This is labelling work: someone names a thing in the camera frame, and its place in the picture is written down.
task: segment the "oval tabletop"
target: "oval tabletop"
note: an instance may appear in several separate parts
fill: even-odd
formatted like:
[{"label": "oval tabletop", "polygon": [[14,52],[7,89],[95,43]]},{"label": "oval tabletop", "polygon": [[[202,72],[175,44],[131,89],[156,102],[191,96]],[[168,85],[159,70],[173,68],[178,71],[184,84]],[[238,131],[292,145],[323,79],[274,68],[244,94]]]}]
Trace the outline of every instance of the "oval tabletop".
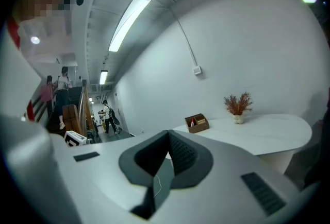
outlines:
[{"label": "oval tabletop", "polygon": [[[231,117],[208,122],[209,129],[195,134],[236,145],[254,155],[299,149],[311,138],[309,124],[290,114],[250,115],[244,124],[234,124]],[[186,125],[174,130],[188,132]]]}]

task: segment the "white shirt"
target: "white shirt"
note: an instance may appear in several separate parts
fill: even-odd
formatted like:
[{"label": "white shirt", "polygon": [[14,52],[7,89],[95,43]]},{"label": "white shirt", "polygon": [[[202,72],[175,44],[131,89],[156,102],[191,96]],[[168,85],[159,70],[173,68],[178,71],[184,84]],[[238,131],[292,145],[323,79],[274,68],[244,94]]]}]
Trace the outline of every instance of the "white shirt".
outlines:
[{"label": "white shirt", "polygon": [[56,81],[55,84],[57,84],[57,90],[67,90],[68,87],[72,88],[71,84],[69,85],[69,83],[71,82],[70,78],[67,76],[60,76]]},{"label": "white shirt", "polygon": [[109,106],[104,106],[104,112],[105,112],[104,119],[110,119],[112,117]]}]

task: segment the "electrical cable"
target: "electrical cable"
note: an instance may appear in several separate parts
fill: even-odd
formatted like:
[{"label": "electrical cable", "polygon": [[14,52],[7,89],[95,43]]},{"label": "electrical cable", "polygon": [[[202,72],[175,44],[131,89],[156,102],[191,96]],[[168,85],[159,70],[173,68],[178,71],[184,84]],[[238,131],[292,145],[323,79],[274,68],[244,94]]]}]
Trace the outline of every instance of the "electrical cable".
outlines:
[{"label": "electrical cable", "polygon": [[168,9],[172,12],[174,18],[176,19],[176,21],[178,22],[178,24],[179,24],[179,26],[180,26],[181,32],[182,32],[182,33],[184,34],[184,36],[185,36],[185,39],[186,39],[186,42],[187,42],[187,46],[188,46],[188,48],[189,48],[189,52],[190,52],[191,59],[192,59],[192,62],[193,62],[193,64],[194,64],[194,66],[198,66],[198,65],[197,65],[197,62],[196,62],[195,55],[194,55],[194,53],[193,53],[193,51],[192,51],[192,49],[191,49],[191,46],[190,46],[189,41],[188,41],[188,38],[187,38],[187,36],[186,36],[186,34],[185,34],[185,32],[184,32],[184,29],[182,28],[182,25],[181,25],[179,19],[175,16],[174,11],[173,11],[171,8],[168,8]]},{"label": "electrical cable", "polygon": [[160,178],[158,175],[156,175],[156,177],[158,177],[158,181],[159,181],[159,185],[160,185],[160,190],[154,195],[154,198],[159,194],[159,192],[161,191],[161,183],[160,183]]}]

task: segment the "dried flower arrangement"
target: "dried flower arrangement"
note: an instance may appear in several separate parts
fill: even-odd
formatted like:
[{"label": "dried flower arrangement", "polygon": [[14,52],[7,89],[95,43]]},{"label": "dried flower arrangement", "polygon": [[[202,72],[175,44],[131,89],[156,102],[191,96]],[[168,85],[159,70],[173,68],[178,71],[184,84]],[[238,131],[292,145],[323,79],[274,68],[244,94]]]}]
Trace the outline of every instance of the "dried flower arrangement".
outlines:
[{"label": "dried flower arrangement", "polygon": [[236,96],[224,97],[224,103],[226,110],[232,115],[242,115],[243,111],[252,111],[252,108],[249,108],[249,106],[253,101],[248,92],[244,92],[238,102]]}]

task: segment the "black vent grille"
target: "black vent grille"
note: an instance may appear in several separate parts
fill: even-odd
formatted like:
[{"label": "black vent grille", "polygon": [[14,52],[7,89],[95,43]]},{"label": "black vent grille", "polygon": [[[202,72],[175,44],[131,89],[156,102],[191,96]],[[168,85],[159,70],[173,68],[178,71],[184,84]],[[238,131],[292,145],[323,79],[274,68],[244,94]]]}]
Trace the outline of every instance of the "black vent grille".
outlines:
[{"label": "black vent grille", "polygon": [[154,177],[165,159],[167,149],[168,138],[165,134],[138,151],[135,155],[135,162]]},{"label": "black vent grille", "polygon": [[194,165],[197,151],[179,138],[170,136],[170,156],[173,161],[174,174],[178,175]]},{"label": "black vent grille", "polygon": [[256,173],[242,175],[241,178],[267,215],[285,206],[283,200]]}]

